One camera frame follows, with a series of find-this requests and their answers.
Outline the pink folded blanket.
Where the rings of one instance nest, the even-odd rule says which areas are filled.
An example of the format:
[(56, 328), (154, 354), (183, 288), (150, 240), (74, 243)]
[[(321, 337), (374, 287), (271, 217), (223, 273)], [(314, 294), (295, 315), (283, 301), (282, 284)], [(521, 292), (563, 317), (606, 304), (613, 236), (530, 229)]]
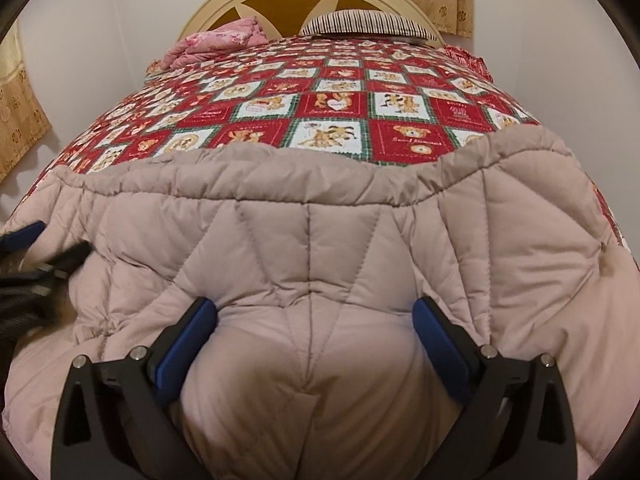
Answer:
[(176, 42), (160, 60), (161, 70), (176, 70), (190, 64), (246, 48), (268, 44), (269, 40), (254, 16), (240, 18), (206, 32), (194, 32)]

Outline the striped pillow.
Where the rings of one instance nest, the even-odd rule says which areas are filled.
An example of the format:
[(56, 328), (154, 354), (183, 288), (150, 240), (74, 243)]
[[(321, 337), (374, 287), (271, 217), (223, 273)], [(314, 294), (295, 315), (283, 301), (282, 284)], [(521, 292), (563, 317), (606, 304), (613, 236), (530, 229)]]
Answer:
[(360, 35), (413, 38), (437, 42), (439, 38), (413, 20), (375, 10), (341, 10), (312, 18), (300, 31), (302, 36)]

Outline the cream arched headboard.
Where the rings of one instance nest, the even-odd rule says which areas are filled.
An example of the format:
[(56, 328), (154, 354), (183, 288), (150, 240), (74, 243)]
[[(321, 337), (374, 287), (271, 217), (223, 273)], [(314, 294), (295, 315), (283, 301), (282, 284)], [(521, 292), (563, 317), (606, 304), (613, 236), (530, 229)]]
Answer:
[(318, 16), (334, 11), (362, 9), (401, 15), (427, 29), (430, 44), (444, 44), (442, 35), (411, 0), (207, 0), (186, 22), (179, 37), (205, 32), (238, 18), (254, 16), (271, 40), (292, 37)]

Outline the red teddy bear bedspread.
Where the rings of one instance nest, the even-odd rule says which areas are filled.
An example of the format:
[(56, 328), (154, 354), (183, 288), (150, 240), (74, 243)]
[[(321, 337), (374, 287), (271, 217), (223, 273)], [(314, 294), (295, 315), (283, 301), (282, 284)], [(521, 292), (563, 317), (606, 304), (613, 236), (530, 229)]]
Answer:
[(534, 122), (513, 96), (439, 49), (292, 37), (149, 76), (55, 163), (93, 174), (173, 151), (260, 142), (407, 166)]

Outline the side window beige curtain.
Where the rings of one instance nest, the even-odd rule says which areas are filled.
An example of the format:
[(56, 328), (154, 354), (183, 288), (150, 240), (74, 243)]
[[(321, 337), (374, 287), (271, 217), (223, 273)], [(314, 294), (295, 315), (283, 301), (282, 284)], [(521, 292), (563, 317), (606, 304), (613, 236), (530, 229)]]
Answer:
[(26, 72), (18, 23), (1, 41), (0, 181), (51, 130)]

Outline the red cloth beside pillow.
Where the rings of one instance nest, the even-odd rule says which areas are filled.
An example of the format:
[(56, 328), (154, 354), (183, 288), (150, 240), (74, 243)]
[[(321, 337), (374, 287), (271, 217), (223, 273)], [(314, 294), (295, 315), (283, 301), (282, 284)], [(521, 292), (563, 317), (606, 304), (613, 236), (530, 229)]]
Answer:
[(453, 46), (452, 44), (445, 44), (442, 48), (439, 49), (443, 55), (450, 60), (458, 63), (461, 66), (464, 66), (472, 73), (477, 76), (482, 77), (483, 79), (493, 82), (494, 78), (492, 78), (490, 71), (484, 61), (484, 58), (480, 58), (469, 52), (468, 50), (463, 49), (462, 47)]

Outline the beige quilted puffer jacket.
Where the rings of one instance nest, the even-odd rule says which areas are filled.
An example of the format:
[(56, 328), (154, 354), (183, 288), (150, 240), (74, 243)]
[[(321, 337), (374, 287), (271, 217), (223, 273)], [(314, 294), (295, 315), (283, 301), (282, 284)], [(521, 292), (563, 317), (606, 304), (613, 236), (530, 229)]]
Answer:
[(171, 413), (221, 479), (413, 478), (460, 411), (412, 328), (423, 296), (478, 344), (555, 357), (580, 478), (639, 401), (638, 266), (541, 126), (409, 167), (253, 143), (59, 166), (6, 228), (35, 221), (26, 264), (93, 246), (6, 382), (2, 427), (41, 479), (73, 359), (120, 359), (198, 297), (219, 324)]

